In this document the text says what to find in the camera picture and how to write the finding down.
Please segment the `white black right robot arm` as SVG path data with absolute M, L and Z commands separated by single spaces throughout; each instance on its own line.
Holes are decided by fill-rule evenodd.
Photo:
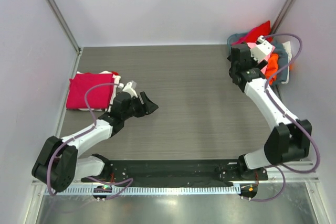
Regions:
M 270 127 L 270 135 L 263 147 L 238 158 L 238 176 L 247 180 L 255 175 L 256 169 L 307 157 L 312 125 L 291 113 L 266 85 L 266 77 L 261 71 L 266 64 L 265 56 L 256 59 L 247 44 L 236 44 L 231 47 L 228 59 L 233 83 L 254 102 Z

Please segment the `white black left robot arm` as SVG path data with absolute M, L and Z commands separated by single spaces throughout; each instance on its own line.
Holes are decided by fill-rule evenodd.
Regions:
M 99 154 L 88 158 L 81 158 L 81 155 L 116 135 L 123 129 L 127 119 L 152 114 L 158 108 L 145 92 L 139 96 L 118 93 L 110 110 L 98 117 L 92 125 L 71 136 L 51 136 L 46 139 L 32 168 L 32 176 L 57 193 L 64 191 L 74 180 L 86 182 L 94 178 L 108 182 L 113 173 L 111 162 Z

